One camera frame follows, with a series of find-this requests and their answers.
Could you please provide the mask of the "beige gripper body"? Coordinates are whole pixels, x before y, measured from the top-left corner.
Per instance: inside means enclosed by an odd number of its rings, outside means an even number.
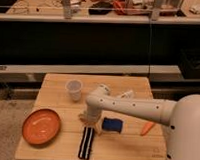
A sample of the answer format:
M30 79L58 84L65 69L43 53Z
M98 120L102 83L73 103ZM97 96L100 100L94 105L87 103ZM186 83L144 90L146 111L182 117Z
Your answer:
M79 115L79 120L86 127L92 127L98 135L101 134L102 119L100 114L88 115L86 112L83 112Z

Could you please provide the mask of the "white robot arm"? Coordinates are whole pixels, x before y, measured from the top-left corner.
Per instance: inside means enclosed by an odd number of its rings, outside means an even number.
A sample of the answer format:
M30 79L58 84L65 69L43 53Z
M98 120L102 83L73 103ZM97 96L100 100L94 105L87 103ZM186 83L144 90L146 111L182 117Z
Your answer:
M200 95L179 101L123 98L111 96L107 86L99 85L85 103L81 119L86 125L96 124L103 110L156 122L169 128L166 160L200 160Z

